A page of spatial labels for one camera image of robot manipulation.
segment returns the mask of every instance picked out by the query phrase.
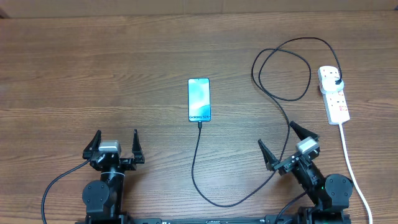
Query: wooden table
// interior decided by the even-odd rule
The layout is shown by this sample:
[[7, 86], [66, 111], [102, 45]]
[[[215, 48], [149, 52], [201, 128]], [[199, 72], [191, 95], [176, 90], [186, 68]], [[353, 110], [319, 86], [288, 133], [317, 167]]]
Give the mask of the wooden table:
[[[214, 202], [237, 202], [271, 174], [257, 140], [279, 155], [287, 130], [278, 108], [251, 81], [252, 62], [260, 50], [301, 36], [323, 38], [336, 50], [351, 115], [345, 131], [353, 170], [374, 222], [397, 223], [397, 21], [394, 11], [0, 20], [0, 223], [42, 223], [44, 189], [83, 162], [97, 129], [103, 139], [118, 139], [126, 156], [138, 129], [146, 163], [127, 173], [124, 194], [124, 209], [136, 218], [278, 213], [302, 192], [292, 175], [275, 175], [233, 208], [214, 207], [193, 188], [198, 129], [187, 118], [187, 79], [211, 80], [213, 120], [203, 125], [197, 184]], [[321, 135], [315, 163], [323, 174], [349, 175], [338, 127], [328, 124], [318, 89], [316, 71], [336, 65], [333, 55], [316, 40], [286, 49], [310, 62], [313, 80], [300, 101], [281, 104], [290, 120]], [[294, 98], [305, 88], [308, 68], [279, 53], [262, 79], [272, 93]], [[285, 157], [298, 141], [291, 132]], [[58, 181], [47, 196], [47, 221], [82, 220], [81, 191], [99, 177], [86, 166]], [[288, 212], [299, 205], [312, 204], [305, 197]], [[347, 212], [353, 223], [367, 223], [356, 192]]]

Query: samsung galaxy phone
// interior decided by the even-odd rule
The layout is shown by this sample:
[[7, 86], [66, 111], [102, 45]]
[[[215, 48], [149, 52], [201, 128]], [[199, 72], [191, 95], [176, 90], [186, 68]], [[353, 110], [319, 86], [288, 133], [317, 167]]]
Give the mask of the samsung galaxy phone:
[[210, 80], [191, 78], [188, 80], [188, 118], [189, 121], [210, 121]]

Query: power strip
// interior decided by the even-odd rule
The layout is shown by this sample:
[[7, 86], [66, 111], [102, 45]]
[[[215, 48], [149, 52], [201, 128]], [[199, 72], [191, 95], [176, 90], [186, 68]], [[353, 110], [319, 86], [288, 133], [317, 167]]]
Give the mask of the power strip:
[[322, 95], [329, 124], [337, 125], [349, 120], [347, 101], [343, 90]]
[[341, 134], [341, 142], [343, 144], [344, 157], [346, 159], [348, 172], [353, 180], [356, 191], [361, 197], [366, 211], [369, 216], [369, 224], [373, 224], [373, 217], [371, 209], [362, 194], [361, 189], [359, 189], [358, 183], [356, 182], [354, 172], [349, 163], [346, 140], [344, 137], [343, 123], [349, 120], [349, 113], [347, 107], [347, 101], [344, 96], [342, 85], [336, 85], [335, 80], [340, 77], [338, 69], [332, 66], [322, 66], [318, 70], [319, 77], [319, 88], [322, 92], [323, 101], [325, 102], [326, 115], [328, 116], [329, 124], [338, 125]]

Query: black cable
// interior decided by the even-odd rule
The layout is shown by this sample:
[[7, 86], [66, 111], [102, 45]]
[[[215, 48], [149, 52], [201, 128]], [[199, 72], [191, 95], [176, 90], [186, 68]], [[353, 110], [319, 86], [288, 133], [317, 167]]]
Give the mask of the black cable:
[[195, 186], [196, 190], [198, 191], [198, 193], [200, 194], [201, 197], [203, 197], [203, 199], [205, 199], [208, 203], [217, 206], [217, 207], [221, 207], [221, 208], [230, 208], [236, 205], [239, 205], [240, 203], [244, 202], [246, 199], [248, 199], [249, 197], [251, 197], [252, 195], [254, 195], [257, 191], [259, 191], [263, 186], [265, 186], [268, 181], [274, 176], [274, 174], [276, 173], [276, 171], [274, 171], [271, 176], [268, 177], [268, 179], [262, 184], [260, 185], [260, 187], [258, 187], [255, 191], [251, 192], [248, 196], [246, 196], [244, 199], [231, 204], [231, 205], [219, 205], [217, 203], [212, 202], [211, 200], [209, 200], [208, 198], [206, 198], [199, 190], [197, 183], [195, 182], [195, 178], [193, 177], [193, 168], [195, 166], [195, 160], [197, 158], [197, 152], [198, 152], [198, 146], [199, 146], [199, 140], [200, 140], [200, 133], [201, 133], [201, 122], [198, 123], [198, 127], [199, 127], [199, 135], [198, 135], [198, 142], [197, 142], [197, 147], [195, 149], [195, 155], [193, 156], [193, 162], [192, 162], [192, 169], [191, 169], [191, 176], [192, 176], [192, 182], [193, 182], [193, 186]]
[[49, 192], [51, 186], [53, 186], [54, 183], [56, 183], [56, 181], [58, 181], [59, 179], [61, 179], [62, 177], [65, 177], [66, 175], [70, 174], [71, 172], [82, 168], [84, 165], [86, 165], [87, 163], [89, 163], [91, 161], [91, 159], [88, 159], [87, 161], [85, 161], [84, 163], [76, 166], [75, 168], [71, 169], [70, 171], [66, 171], [63, 174], [59, 175], [57, 178], [55, 178], [53, 181], [51, 181], [51, 183], [49, 184], [49, 186], [45, 189], [45, 192], [43, 194], [43, 199], [42, 199], [42, 220], [44, 224], [47, 224], [47, 221], [45, 219], [45, 213], [44, 213], [44, 202], [45, 202], [45, 198], [47, 196], [47, 193]]
[[[339, 83], [341, 82], [341, 79], [343, 78], [343, 73], [341, 72], [340, 63], [339, 63], [339, 61], [338, 61], [338, 59], [337, 59], [337, 56], [336, 56], [335, 51], [333, 50], [333, 48], [331, 47], [331, 45], [330, 45], [328, 42], [326, 42], [325, 40], [322, 40], [321, 38], [318, 38], [318, 37], [299, 37], [299, 38], [295, 38], [295, 39], [288, 40], [288, 41], [284, 42], [283, 44], [280, 44], [280, 45], [279, 45], [277, 48], [275, 48], [275, 49], [264, 49], [264, 50], [260, 51], [260, 53], [257, 55], [256, 59], [254, 59], [253, 66], [252, 66], [252, 68], [251, 68], [251, 77], [252, 77], [252, 80], [253, 80], [253, 82], [256, 84], [256, 86], [257, 86], [261, 91], [263, 91], [267, 96], [269, 96], [269, 97], [276, 103], [276, 105], [279, 107], [280, 111], [281, 111], [282, 114], [284, 115], [285, 120], [286, 120], [286, 124], [287, 124], [287, 135], [286, 135], [286, 140], [285, 140], [284, 146], [283, 146], [283, 148], [282, 148], [282, 152], [280, 153], [279, 161], [282, 160], [282, 157], [283, 157], [283, 155], [284, 155], [285, 148], [286, 148], [286, 145], [287, 145], [287, 141], [289, 140], [289, 134], [290, 134], [290, 126], [289, 126], [289, 123], [290, 123], [290, 121], [289, 121], [289, 118], [288, 118], [287, 115], [286, 115], [285, 110], [282, 108], [282, 106], [279, 104], [279, 102], [278, 102], [276, 99], [278, 99], [278, 100], [283, 100], [283, 101], [297, 101], [297, 100], [301, 99], [301, 98], [306, 94], [306, 92], [307, 92], [307, 90], [308, 90], [308, 88], [309, 88], [309, 86], [310, 86], [310, 83], [311, 83], [311, 66], [310, 66], [310, 64], [307, 62], [307, 60], [305, 60], [305, 59], [304, 59], [302, 56], [300, 56], [299, 54], [296, 54], [296, 53], [291, 52], [291, 51], [289, 51], [289, 50], [280, 49], [280, 48], [281, 48], [283, 45], [285, 45], [286, 43], [289, 43], [289, 42], [294, 41], [294, 40], [300, 40], [300, 39], [315, 39], [315, 40], [320, 40], [320, 41], [324, 42], [324, 43], [330, 48], [331, 52], [332, 52], [333, 55], [335, 56], [335, 59], [336, 59], [337, 65], [338, 65], [338, 69], [339, 69], [339, 72], [340, 72], [340, 79], [336, 81], [336, 84], [339, 84]], [[260, 68], [260, 71], [259, 71], [259, 77], [258, 77], [258, 79], [259, 79], [259, 84], [260, 84], [260, 85], [259, 85], [259, 84], [256, 82], [256, 79], [254, 78], [254, 66], [255, 66], [255, 64], [256, 64], [256, 62], [257, 62], [257, 59], [260, 57], [260, 55], [261, 55], [263, 52], [267, 51], [267, 50], [272, 50], [272, 52], [268, 55], [268, 57], [265, 59], [264, 63], [261, 65], [261, 68]], [[265, 66], [266, 62], [268, 61], [268, 59], [269, 59], [275, 52], [277, 52], [277, 51], [281, 51], [281, 52], [285, 52], [285, 53], [292, 54], [292, 55], [294, 55], [294, 56], [300, 58], [301, 60], [303, 60], [303, 61], [307, 64], [307, 66], [308, 66], [308, 70], [309, 70], [309, 73], [310, 73], [310, 74], [309, 74], [309, 78], [308, 78], [308, 83], [307, 83], [307, 86], [305, 87], [304, 92], [303, 92], [298, 98], [286, 99], [286, 98], [281, 98], [281, 97], [275, 96], [275, 95], [273, 95], [272, 93], [270, 93], [268, 90], [266, 90], [266, 88], [264, 87], [264, 85], [263, 85], [262, 82], [261, 82], [261, 71], [262, 71], [262, 69], [264, 68], [264, 66]], [[198, 127], [199, 127], [199, 135], [198, 135], [197, 146], [196, 146], [196, 149], [195, 149], [195, 154], [194, 154], [194, 156], [193, 156], [192, 169], [191, 169], [191, 176], [192, 176], [193, 185], [195, 186], [197, 192], [200, 194], [200, 196], [203, 197], [203, 199], [205, 199], [205, 200], [206, 200], [207, 202], [209, 202], [210, 204], [212, 204], [212, 205], [214, 205], [214, 206], [217, 206], [217, 207], [222, 207], [222, 208], [229, 208], [229, 207], [233, 207], [233, 206], [239, 205], [240, 203], [244, 202], [246, 199], [248, 199], [249, 197], [251, 197], [252, 195], [254, 195], [257, 191], [259, 191], [259, 190], [260, 190], [263, 186], [265, 186], [265, 185], [268, 183], [268, 181], [275, 175], [276, 171], [274, 171], [274, 172], [266, 179], [266, 181], [265, 181], [263, 184], [260, 185], [260, 187], [258, 187], [256, 190], [254, 190], [254, 191], [253, 191], [252, 193], [250, 193], [248, 196], [244, 197], [242, 200], [240, 200], [240, 201], [238, 201], [238, 202], [236, 202], [236, 203], [234, 203], [234, 204], [231, 204], [231, 205], [219, 205], [219, 204], [217, 204], [217, 203], [212, 202], [211, 200], [209, 200], [208, 198], [206, 198], [206, 197], [200, 192], [198, 186], [196, 185], [195, 178], [194, 178], [194, 176], [193, 176], [193, 168], [194, 168], [194, 166], [195, 166], [195, 160], [196, 160], [196, 156], [197, 156], [197, 151], [198, 151], [198, 146], [199, 146], [199, 140], [200, 140], [200, 134], [201, 134], [201, 127], [202, 127], [202, 123], [201, 123], [201, 122], [198, 123]]]
[[275, 223], [278, 224], [279, 218], [282, 216], [282, 214], [290, 207], [292, 206], [298, 199], [302, 198], [304, 195], [307, 194], [307, 191], [303, 192], [299, 196], [295, 197], [293, 200], [291, 200], [282, 210], [279, 212], [279, 214], [276, 216]]

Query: white cable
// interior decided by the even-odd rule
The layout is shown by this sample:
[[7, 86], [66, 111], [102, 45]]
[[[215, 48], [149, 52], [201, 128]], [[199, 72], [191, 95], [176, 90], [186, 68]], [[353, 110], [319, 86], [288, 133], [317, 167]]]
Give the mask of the white cable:
[[343, 125], [341, 123], [338, 124], [338, 127], [340, 128], [340, 135], [341, 135], [341, 142], [343, 143], [343, 150], [344, 150], [344, 156], [346, 158], [346, 163], [347, 163], [347, 167], [348, 167], [348, 172], [354, 182], [354, 186], [356, 188], [356, 191], [358, 192], [359, 196], [362, 199], [363, 204], [366, 207], [366, 211], [368, 212], [368, 217], [369, 217], [369, 224], [373, 224], [373, 217], [372, 217], [372, 211], [371, 208], [369, 207], [364, 195], [362, 194], [361, 189], [359, 189], [358, 187], [358, 183], [356, 182], [355, 176], [354, 176], [354, 172], [351, 168], [351, 164], [349, 163], [349, 159], [348, 159], [348, 153], [347, 153], [347, 147], [346, 147], [346, 139], [344, 137], [344, 131], [343, 131]]

